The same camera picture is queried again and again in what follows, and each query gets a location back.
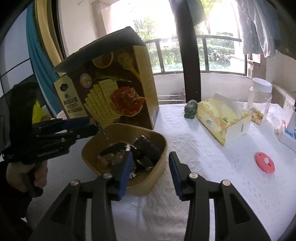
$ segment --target white tablecloth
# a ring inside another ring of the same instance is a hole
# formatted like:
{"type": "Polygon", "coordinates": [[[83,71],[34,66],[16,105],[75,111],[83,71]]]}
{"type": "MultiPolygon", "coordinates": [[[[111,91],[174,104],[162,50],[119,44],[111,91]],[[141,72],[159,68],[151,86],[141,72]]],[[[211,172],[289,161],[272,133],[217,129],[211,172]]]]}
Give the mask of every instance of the white tablecloth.
{"type": "MultiPolygon", "coordinates": [[[[197,119],[185,119],[183,114],[183,104],[160,106],[155,131],[167,139],[167,155],[175,151],[191,171],[209,181],[230,180],[271,240],[277,240],[296,213],[296,153],[280,143],[274,134],[283,115],[280,106],[271,104],[266,122],[260,126],[251,123],[246,135],[225,147],[197,119]],[[272,158],[275,173],[260,170],[253,157],[256,152],[272,158]]],[[[70,154],[48,162],[44,194],[33,200],[28,210],[27,220],[33,227],[72,179],[85,182],[96,178],[81,158],[87,140],[73,145],[70,154]]],[[[176,196],[168,165],[149,195],[139,198],[127,194],[121,202],[113,202],[112,208],[118,241],[184,238],[189,202],[181,202],[176,196]]],[[[214,240],[213,205],[210,212],[210,240],[214,240]]]]}

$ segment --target red disc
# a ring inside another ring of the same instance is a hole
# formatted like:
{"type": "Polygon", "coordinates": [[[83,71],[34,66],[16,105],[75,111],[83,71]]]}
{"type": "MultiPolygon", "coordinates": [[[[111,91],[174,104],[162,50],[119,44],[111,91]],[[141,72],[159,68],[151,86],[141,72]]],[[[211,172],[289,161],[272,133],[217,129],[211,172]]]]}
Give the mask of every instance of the red disc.
{"type": "Polygon", "coordinates": [[[254,155],[257,165],[266,173],[274,173],[275,167],[272,159],[263,152],[257,152],[254,155]]]}

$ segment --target blue curtain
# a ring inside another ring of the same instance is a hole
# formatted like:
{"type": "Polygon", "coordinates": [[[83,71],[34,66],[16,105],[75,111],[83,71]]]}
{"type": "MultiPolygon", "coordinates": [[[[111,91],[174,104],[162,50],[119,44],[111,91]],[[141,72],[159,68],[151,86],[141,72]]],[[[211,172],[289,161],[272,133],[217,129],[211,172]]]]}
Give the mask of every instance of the blue curtain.
{"type": "Polygon", "coordinates": [[[46,52],[42,48],[40,37],[37,32],[34,2],[31,3],[31,5],[27,9],[26,23],[29,54],[35,70],[35,74],[50,105],[58,114],[62,110],[62,108],[57,97],[54,94],[52,84],[56,82],[60,77],[57,73],[52,72],[53,65],[46,52]]]}

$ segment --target green figurine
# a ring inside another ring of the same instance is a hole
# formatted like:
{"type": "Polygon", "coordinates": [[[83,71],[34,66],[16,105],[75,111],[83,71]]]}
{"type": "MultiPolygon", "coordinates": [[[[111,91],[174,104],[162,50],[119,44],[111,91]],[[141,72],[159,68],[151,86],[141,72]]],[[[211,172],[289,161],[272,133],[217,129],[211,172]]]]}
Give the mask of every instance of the green figurine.
{"type": "Polygon", "coordinates": [[[185,105],[184,111],[185,118],[194,119],[197,112],[197,102],[195,100],[188,101],[187,105],[185,105]]]}

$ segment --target cracker box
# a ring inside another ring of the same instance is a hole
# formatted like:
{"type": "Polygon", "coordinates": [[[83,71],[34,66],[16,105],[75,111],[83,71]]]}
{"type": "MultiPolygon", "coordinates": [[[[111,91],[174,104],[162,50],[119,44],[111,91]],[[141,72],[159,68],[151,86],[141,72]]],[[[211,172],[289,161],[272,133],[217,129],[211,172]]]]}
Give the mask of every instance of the cracker box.
{"type": "Polygon", "coordinates": [[[159,106],[149,54],[132,28],[90,43],[54,70],[66,73],[53,86],[67,118],[154,128],[159,106]]]}
{"type": "Polygon", "coordinates": [[[215,94],[198,103],[197,118],[225,145],[248,132],[252,116],[241,103],[215,94]]]}

